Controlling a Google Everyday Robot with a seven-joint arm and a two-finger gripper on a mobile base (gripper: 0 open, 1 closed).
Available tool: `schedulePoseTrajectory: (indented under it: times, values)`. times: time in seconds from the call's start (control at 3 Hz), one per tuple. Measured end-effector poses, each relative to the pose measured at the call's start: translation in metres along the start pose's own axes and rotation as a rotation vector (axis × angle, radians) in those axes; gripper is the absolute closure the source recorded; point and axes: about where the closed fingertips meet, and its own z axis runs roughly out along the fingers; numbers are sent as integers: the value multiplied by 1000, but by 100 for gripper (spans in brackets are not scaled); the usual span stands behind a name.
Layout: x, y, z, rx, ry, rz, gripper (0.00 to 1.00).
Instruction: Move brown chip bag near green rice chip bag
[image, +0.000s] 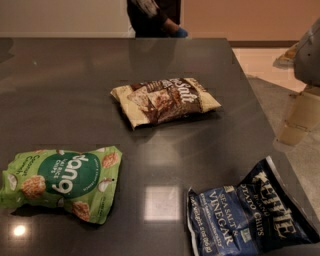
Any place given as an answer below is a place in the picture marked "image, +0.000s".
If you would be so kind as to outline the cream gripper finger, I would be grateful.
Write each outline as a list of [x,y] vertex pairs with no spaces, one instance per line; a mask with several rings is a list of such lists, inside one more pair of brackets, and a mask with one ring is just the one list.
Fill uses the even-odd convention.
[[294,146],[299,144],[307,135],[308,131],[303,127],[284,122],[277,133],[277,140],[283,144]]

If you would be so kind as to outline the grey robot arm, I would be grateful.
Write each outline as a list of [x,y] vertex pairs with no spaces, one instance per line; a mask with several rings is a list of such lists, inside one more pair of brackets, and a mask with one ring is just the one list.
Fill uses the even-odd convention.
[[277,131],[276,141],[287,146],[299,144],[320,123],[320,18],[298,42],[293,68],[306,87],[288,101]]

